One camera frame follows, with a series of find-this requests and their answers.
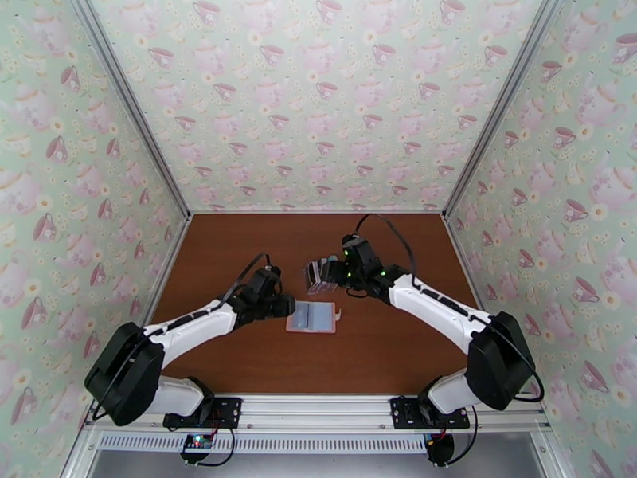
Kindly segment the clear acrylic card stand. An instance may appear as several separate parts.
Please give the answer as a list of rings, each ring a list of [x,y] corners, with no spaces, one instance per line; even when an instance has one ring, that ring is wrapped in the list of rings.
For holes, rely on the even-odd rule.
[[[330,255],[329,257],[333,258],[333,261],[337,261],[337,257],[335,255]],[[305,275],[305,268],[303,270],[303,275],[306,281],[306,286],[307,286],[307,279],[306,279],[306,275]],[[308,295],[317,295],[319,293],[324,293],[324,292],[333,292],[335,289],[333,289],[331,287],[330,284],[322,284],[321,281],[319,281],[313,288],[308,288],[307,287],[307,294]]]

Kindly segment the pink card holder wallet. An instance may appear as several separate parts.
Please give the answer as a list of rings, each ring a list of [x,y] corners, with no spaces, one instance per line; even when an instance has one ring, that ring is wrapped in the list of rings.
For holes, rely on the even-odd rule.
[[[337,311],[335,303],[297,300],[296,305],[298,302],[308,302],[310,304],[310,326],[304,331],[293,328],[293,326],[291,325],[291,315],[287,317],[286,320],[287,332],[307,334],[334,334],[336,332],[337,322],[340,320],[341,312]]]

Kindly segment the controller board with green light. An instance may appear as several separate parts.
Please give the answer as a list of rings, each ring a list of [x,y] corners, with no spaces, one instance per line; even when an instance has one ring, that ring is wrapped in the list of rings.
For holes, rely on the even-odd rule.
[[[215,444],[215,437],[211,434],[189,433],[182,446],[183,453],[210,453]]]

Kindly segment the black controller module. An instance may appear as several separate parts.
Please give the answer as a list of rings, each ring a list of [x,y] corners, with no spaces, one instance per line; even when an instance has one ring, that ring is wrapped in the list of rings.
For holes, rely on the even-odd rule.
[[[424,446],[428,461],[436,467],[447,466],[455,453],[454,438],[448,433],[426,433]]]

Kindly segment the aluminium back rail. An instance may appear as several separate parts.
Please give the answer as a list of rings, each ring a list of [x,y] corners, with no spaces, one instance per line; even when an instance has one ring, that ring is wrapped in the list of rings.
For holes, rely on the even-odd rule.
[[[436,215],[442,216],[442,210],[371,210],[363,208],[363,210],[189,210],[190,214],[196,215],[364,215],[364,214],[380,214],[387,216],[396,215]]]

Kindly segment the aluminium side rail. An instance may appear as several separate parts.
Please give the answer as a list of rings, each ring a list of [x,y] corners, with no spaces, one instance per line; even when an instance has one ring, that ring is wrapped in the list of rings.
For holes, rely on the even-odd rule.
[[[170,278],[170,274],[174,268],[176,260],[178,259],[178,254],[181,250],[182,244],[186,239],[186,235],[188,233],[192,220],[193,215],[191,213],[187,213],[186,216],[179,222],[174,231],[174,237],[170,242],[169,251],[166,253],[166,257],[162,262],[160,271],[155,278],[153,286],[151,287],[147,302],[143,307],[143,313],[139,317],[139,322],[142,325],[150,323],[153,319],[159,301]]]
[[[477,308],[479,308],[480,310],[487,310],[488,307],[486,306],[486,301],[484,300],[483,294],[480,291],[479,282],[476,280],[475,274],[471,270],[468,259],[463,252],[463,249],[459,243],[459,239],[455,234],[455,230],[452,226],[452,223],[450,223],[450,221],[445,217],[444,214],[441,216],[441,218],[444,224],[444,228],[446,229],[447,235],[451,242],[451,245],[453,246],[455,254],[458,257],[459,264],[463,270],[463,274],[470,287],[471,294],[473,295],[475,299]]]

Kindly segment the aluminium front rail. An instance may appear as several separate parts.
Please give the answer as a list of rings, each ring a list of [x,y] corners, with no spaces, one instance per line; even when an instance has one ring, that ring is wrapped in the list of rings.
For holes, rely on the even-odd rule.
[[[397,434],[390,394],[238,394],[242,399],[236,433]],[[504,411],[474,405],[466,411],[471,431],[548,432],[542,407],[513,402]]]

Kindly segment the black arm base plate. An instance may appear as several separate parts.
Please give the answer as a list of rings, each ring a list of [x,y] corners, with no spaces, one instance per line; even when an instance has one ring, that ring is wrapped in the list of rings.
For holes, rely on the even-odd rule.
[[[390,399],[389,407],[394,429],[443,431],[470,428],[465,409],[445,414],[427,400],[405,396]]]
[[[241,416],[241,398],[205,397],[189,416],[167,413],[162,425],[167,429],[236,429]]]

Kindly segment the aluminium frame post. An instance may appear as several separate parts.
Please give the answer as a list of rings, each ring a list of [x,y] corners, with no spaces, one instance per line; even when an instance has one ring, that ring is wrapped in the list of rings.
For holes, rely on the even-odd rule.
[[[458,206],[459,200],[470,182],[471,176],[478,168],[482,156],[488,149],[501,122],[504,120],[507,110],[522,89],[522,83],[530,69],[532,60],[540,50],[545,36],[555,22],[564,2],[565,0],[541,0],[521,48],[514,58],[509,74],[506,76],[502,88],[498,92],[486,122],[472,147],[457,183],[453,187],[450,198],[441,211],[441,217],[444,223],[449,222],[451,214]]]
[[[147,122],[147,118],[127,79],[123,66],[118,60],[114,43],[109,39],[92,1],[69,0],[69,2],[84,32],[87,34],[88,40],[107,74],[107,78],[115,90],[115,94],[126,112],[127,118],[131,121],[136,135],[140,138],[142,146],[146,149],[154,167],[158,170],[167,192],[179,208],[182,218],[187,221],[190,220],[192,211],[178,188],[176,179],[162,154],[154,132]]]

